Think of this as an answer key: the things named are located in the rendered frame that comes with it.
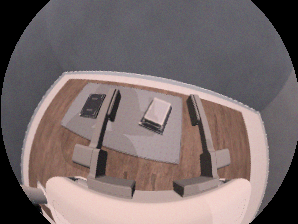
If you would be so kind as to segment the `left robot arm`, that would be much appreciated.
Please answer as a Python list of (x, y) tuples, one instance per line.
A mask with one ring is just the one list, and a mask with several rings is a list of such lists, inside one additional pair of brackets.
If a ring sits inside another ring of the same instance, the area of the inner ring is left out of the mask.
[(45, 192), (44, 186), (39, 184), (37, 188), (31, 188), (31, 186), (20, 185), (23, 188), (24, 193), (27, 194), (29, 200), (31, 200), (32, 204), (47, 204), (47, 208), (49, 208), (48, 200), (47, 200), (47, 192)]

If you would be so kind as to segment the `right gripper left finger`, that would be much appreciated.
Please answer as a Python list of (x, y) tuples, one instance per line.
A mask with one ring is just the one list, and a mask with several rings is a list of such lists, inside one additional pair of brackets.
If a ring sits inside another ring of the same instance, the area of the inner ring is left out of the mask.
[(74, 145), (72, 161), (82, 165), (82, 167), (89, 168), (89, 175), (86, 176), (86, 185), (89, 189), (109, 194), (109, 196), (132, 200), (134, 190), (136, 190), (136, 181), (106, 176), (105, 168), (108, 152), (101, 149), (106, 124), (108, 124), (108, 120), (114, 121), (116, 119), (120, 100), (120, 89), (110, 88), (104, 104), (102, 104), (100, 115), (97, 117), (96, 125), (94, 125), (89, 147), (81, 144)]

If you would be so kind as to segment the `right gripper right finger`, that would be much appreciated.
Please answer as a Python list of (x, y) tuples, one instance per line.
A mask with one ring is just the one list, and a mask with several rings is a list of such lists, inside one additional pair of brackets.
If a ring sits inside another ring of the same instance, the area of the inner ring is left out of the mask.
[(190, 123), (193, 127), (198, 125), (198, 129), (200, 129), (202, 144), (202, 153), (200, 155), (201, 176), (173, 181), (173, 190), (181, 197), (194, 196), (194, 194), (218, 188), (220, 176), (217, 175), (217, 169), (230, 165), (229, 149), (214, 151), (208, 119), (206, 119), (200, 96), (190, 93), (186, 104), (188, 104)]

